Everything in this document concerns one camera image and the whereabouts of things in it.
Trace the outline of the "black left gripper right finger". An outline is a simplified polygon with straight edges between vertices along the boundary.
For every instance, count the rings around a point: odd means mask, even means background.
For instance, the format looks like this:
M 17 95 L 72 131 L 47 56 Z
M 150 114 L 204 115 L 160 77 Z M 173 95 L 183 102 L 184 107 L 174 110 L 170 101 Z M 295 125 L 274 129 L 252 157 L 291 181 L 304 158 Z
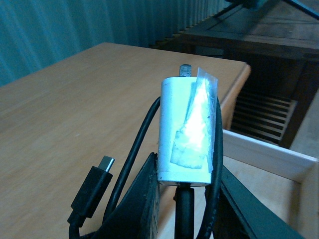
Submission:
M 227 168 L 214 174 L 207 192 L 205 232 L 215 239 L 317 239 L 319 237 L 319 168 L 300 183 L 297 226 L 290 227 L 260 202 Z

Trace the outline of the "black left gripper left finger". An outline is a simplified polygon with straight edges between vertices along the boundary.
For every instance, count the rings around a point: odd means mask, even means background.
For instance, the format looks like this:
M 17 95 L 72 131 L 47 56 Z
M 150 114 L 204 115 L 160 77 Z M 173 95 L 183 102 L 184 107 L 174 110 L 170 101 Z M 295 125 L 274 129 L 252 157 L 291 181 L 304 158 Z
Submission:
M 120 204 L 99 229 L 101 239 L 155 239 L 158 233 L 160 186 L 157 154 L 151 153 Z

